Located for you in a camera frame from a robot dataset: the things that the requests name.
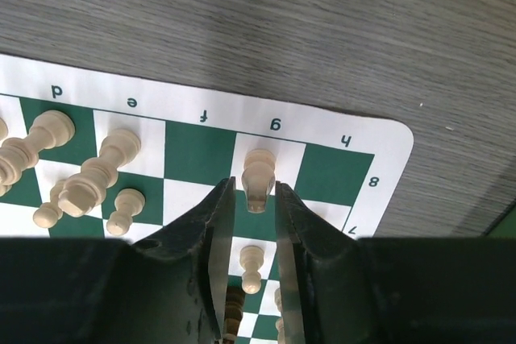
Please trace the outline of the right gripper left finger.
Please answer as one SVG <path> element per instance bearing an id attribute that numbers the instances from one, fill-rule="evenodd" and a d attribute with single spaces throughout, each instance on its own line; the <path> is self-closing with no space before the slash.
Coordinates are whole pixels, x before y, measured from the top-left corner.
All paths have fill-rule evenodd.
<path id="1" fill-rule="evenodd" d="M 134 343 L 222 339 L 235 224 L 235 180 L 221 180 L 197 205 L 135 243 L 148 259 Z"/>

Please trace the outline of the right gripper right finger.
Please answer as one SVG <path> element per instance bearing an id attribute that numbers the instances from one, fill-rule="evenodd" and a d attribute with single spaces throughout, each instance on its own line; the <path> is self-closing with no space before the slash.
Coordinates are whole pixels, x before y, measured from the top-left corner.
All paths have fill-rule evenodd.
<path id="1" fill-rule="evenodd" d="M 275 222 L 282 318 L 288 343 L 361 343 L 356 246 L 276 184 Z"/>

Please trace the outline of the green white chess board mat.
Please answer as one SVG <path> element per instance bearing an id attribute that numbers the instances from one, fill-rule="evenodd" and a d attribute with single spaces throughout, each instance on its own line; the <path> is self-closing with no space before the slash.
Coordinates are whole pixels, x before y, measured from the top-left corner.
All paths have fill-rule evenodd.
<path id="1" fill-rule="evenodd" d="M 414 145 L 412 131 L 386 118 L 50 64 L 1 58 L 1 117 L 11 137 L 34 119 L 60 110 L 76 127 L 64 146 L 42 151 L 39 163 L 1 199 L 1 230 L 9 236 L 106 237 L 114 199 L 125 188 L 146 198 L 126 239 L 150 235 L 197 204 L 222 178 L 241 177 L 246 155 L 266 149 L 275 177 L 344 234 L 375 233 Z M 119 169 L 104 202 L 81 218 L 64 215 L 50 228 L 32 216 L 52 187 L 98 154 L 108 132 L 139 137 L 136 158 Z"/>

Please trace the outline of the light wooden bishop piece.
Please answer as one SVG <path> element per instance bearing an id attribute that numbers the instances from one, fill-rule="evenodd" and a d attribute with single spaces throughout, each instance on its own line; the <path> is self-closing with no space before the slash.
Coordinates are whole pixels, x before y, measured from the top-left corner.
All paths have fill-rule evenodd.
<path id="1" fill-rule="evenodd" d="M 268 195 L 276 181 L 276 156 L 266 149 L 247 153 L 241 176 L 243 190 L 250 213 L 263 213 Z"/>

